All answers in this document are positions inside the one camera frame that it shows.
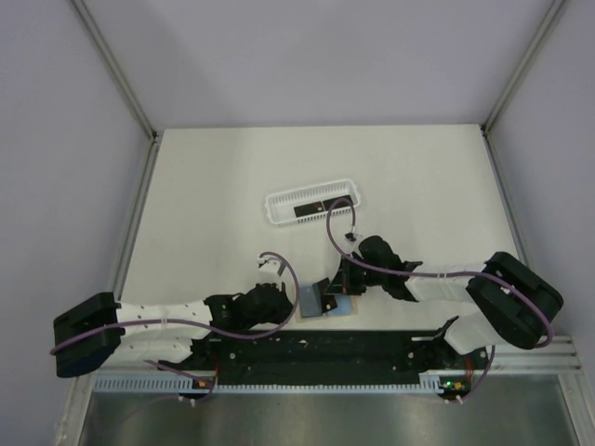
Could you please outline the black VIP card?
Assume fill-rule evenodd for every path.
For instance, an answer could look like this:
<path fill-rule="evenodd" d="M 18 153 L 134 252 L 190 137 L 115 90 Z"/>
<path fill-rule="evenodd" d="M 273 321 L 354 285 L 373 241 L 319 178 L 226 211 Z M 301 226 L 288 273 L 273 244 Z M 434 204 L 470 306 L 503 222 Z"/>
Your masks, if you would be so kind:
<path fill-rule="evenodd" d="M 300 293 L 300 316 L 303 319 L 320 317 L 322 307 L 320 294 L 315 284 L 304 284 L 299 287 Z"/>
<path fill-rule="evenodd" d="M 316 282 L 313 285 L 314 293 L 320 304 L 321 313 L 328 313 L 338 308 L 338 303 L 335 295 L 331 295 L 327 292 L 331 282 L 328 278 Z"/>

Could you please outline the beige card holder wallet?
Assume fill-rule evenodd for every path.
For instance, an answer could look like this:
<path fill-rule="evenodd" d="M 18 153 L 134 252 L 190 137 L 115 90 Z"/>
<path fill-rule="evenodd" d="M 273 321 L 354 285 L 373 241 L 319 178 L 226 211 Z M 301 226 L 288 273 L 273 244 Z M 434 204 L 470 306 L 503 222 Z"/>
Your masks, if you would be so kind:
<path fill-rule="evenodd" d="M 299 287 L 300 303 L 298 314 L 301 319 L 333 318 L 354 316 L 357 306 L 348 295 L 322 295 L 326 281 L 307 283 Z"/>

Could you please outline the white plastic basket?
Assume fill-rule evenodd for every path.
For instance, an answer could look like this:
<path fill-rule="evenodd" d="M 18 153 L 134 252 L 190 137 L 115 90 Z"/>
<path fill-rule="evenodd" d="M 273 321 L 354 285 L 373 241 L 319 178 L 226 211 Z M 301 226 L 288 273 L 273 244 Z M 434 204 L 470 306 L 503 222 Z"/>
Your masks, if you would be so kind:
<path fill-rule="evenodd" d="M 269 194 L 264 209 L 272 225 L 283 227 L 325 218 L 332 204 L 339 199 L 333 214 L 349 213 L 350 206 L 357 208 L 362 201 L 356 183 L 348 178 L 327 181 L 309 186 Z"/>

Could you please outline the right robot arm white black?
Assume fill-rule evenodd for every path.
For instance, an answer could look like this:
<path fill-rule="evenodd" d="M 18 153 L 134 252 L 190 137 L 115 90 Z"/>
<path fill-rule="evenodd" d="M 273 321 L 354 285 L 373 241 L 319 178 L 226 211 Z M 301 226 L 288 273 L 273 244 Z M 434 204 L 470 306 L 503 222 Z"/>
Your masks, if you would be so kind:
<path fill-rule="evenodd" d="M 401 259 L 381 237 L 363 239 L 343 253 L 329 295 L 363 295 L 379 287 L 410 303 L 444 302 L 473 306 L 469 315 L 446 322 L 434 344 L 434 357 L 458 366 L 478 348 L 510 344 L 532 350 L 548 346 L 552 322 L 563 306 L 561 294 L 507 252 L 470 265 L 432 266 Z"/>

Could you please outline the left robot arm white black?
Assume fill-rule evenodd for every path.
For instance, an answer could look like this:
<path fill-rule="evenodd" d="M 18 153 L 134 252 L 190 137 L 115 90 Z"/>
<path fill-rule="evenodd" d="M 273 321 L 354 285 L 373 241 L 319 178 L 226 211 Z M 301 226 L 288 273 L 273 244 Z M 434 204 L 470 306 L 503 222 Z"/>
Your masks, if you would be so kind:
<path fill-rule="evenodd" d="M 273 335 L 299 303 L 299 286 L 278 282 L 175 305 L 129 304 L 99 293 L 53 321 L 50 355 L 59 378 L 91 374 L 107 363 L 185 362 L 197 369 L 210 360 L 209 335 L 248 341 Z"/>

